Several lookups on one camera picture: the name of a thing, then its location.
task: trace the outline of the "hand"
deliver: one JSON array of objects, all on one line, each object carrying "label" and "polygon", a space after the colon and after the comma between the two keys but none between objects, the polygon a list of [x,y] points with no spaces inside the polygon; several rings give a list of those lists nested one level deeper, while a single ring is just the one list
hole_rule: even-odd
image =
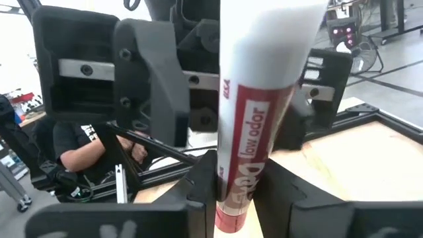
[{"label": "hand", "polygon": [[123,138],[123,137],[121,137],[121,136],[118,136],[118,140],[119,140],[119,143],[120,143],[120,145],[124,148],[124,150],[129,150],[129,149],[131,149],[132,148],[132,145],[134,144],[132,141],[130,141],[130,140],[128,140],[128,139],[125,139],[125,138]]},{"label": "hand", "polygon": [[144,146],[140,144],[135,144],[134,148],[132,148],[131,156],[134,158],[135,161],[138,163],[143,163],[144,159],[147,157],[147,150],[145,150]]}]

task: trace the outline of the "desk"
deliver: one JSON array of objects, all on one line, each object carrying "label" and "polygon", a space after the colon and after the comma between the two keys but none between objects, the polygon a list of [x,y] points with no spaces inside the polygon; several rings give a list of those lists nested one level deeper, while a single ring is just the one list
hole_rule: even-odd
[{"label": "desk", "polygon": [[[361,103],[345,99],[339,111]],[[307,142],[299,152],[276,151],[270,158],[343,200],[423,200],[423,146],[378,122]],[[139,191],[135,202],[152,202],[174,184]],[[215,237],[263,237],[254,203],[242,230],[215,229]]]},{"label": "desk", "polygon": [[42,113],[40,113],[40,114],[38,114],[38,115],[36,115],[36,116],[34,116],[34,117],[32,117],[32,118],[25,119],[25,120],[23,120],[23,122],[21,122],[21,123],[19,124],[19,126],[20,126],[21,128],[24,128],[25,126],[27,126],[27,125],[29,125],[29,124],[31,124],[31,123],[33,123],[33,122],[37,121],[38,119],[40,119],[41,117],[43,117],[43,116],[45,116],[45,115],[46,115],[46,113],[45,113],[45,112],[42,112]]}]

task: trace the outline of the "black chair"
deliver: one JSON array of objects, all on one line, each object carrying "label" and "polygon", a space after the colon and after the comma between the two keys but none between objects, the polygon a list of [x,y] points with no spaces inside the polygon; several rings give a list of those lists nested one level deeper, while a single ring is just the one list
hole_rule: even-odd
[{"label": "black chair", "polygon": [[53,146],[53,129],[56,121],[49,116],[43,116],[35,123],[31,131],[33,141],[48,160],[56,161],[56,153]]}]

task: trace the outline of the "black t-shirt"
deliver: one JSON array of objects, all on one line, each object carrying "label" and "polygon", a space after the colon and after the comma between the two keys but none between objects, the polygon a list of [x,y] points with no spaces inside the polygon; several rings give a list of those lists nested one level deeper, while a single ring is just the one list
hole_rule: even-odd
[{"label": "black t-shirt", "polygon": [[[54,126],[53,138],[56,158],[60,160],[60,156],[66,151],[79,149],[97,139],[97,134],[91,125],[57,122]],[[98,184],[113,173],[114,164],[108,163],[111,160],[105,157],[106,154],[102,155],[93,166],[83,171],[89,182]]]}]

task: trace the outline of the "fan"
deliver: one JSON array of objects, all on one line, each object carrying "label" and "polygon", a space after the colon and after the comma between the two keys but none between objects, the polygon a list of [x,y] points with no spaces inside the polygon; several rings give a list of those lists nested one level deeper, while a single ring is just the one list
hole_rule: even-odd
[{"label": "fan", "polygon": [[[377,51],[377,46],[373,43],[370,37],[362,37],[362,41],[351,48],[351,54],[354,58],[351,67],[352,75],[359,75],[365,72],[382,72],[383,61]],[[375,65],[378,58],[381,62],[381,68],[377,71],[369,71]]]},{"label": "fan", "polygon": [[[362,36],[360,43],[352,47],[347,47],[347,37],[339,39],[339,43],[336,47],[326,48],[326,50],[332,50],[337,52],[350,53],[353,57],[353,63],[351,67],[351,75],[359,75],[361,73],[381,73],[383,70],[383,61],[379,55],[376,44],[369,36]],[[370,69],[375,65],[376,60],[379,59],[381,67],[379,70]]]}]

